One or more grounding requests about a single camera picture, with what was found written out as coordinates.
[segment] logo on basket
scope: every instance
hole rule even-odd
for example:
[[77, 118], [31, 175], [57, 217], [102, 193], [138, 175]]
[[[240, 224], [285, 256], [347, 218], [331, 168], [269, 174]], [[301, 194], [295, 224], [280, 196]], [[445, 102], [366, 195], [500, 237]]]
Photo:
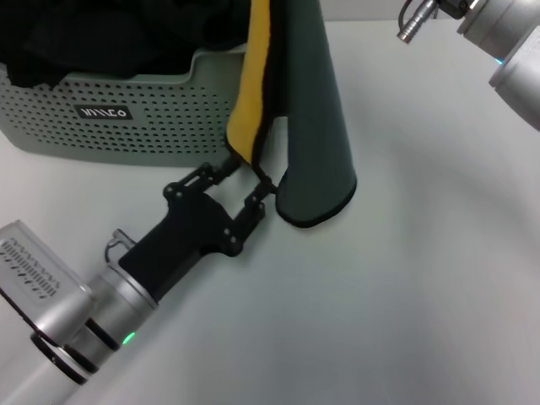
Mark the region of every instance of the logo on basket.
[[132, 120], [125, 105], [74, 105], [78, 116], [89, 120]]

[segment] green indicator light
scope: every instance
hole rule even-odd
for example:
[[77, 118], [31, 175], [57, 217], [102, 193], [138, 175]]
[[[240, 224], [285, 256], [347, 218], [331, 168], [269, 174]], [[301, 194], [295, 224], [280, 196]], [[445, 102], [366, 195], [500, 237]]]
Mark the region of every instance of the green indicator light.
[[127, 344], [130, 340], [133, 339], [134, 336], [135, 336], [135, 332], [131, 332], [129, 335], [126, 336], [126, 338], [121, 344]]

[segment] gray laundry basket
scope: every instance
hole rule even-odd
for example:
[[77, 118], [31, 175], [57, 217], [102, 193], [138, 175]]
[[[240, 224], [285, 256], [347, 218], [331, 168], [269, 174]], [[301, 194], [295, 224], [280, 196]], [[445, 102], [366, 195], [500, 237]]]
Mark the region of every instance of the gray laundry basket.
[[129, 80], [72, 73], [57, 87], [21, 89], [0, 65], [0, 129], [38, 154], [128, 165], [198, 166], [227, 155], [224, 129], [244, 48], [198, 51], [178, 76]]

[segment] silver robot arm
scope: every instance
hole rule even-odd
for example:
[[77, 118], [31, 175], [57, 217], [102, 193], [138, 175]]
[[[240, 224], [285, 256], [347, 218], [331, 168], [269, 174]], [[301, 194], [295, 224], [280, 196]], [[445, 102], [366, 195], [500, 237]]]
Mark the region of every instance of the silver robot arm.
[[491, 86], [540, 131], [540, 1], [424, 0], [406, 24], [400, 23], [398, 38], [409, 43], [437, 8], [464, 19], [457, 32], [500, 64]]
[[[107, 248], [132, 247], [113, 238]], [[112, 261], [83, 283], [20, 221], [0, 229], [0, 294], [34, 330], [33, 347], [0, 373], [1, 405], [65, 403], [157, 306]]]

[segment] dark fabric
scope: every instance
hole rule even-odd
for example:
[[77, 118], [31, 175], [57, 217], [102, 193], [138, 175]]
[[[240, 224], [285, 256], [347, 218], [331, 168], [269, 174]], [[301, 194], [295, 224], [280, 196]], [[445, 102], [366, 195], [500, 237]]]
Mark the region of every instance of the dark fabric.
[[121, 78], [189, 71], [197, 48], [246, 41], [250, 0], [0, 0], [0, 62], [14, 85], [72, 71]]
[[338, 84], [318, 0], [286, 1], [289, 167], [276, 209], [310, 228], [337, 215], [356, 190]]

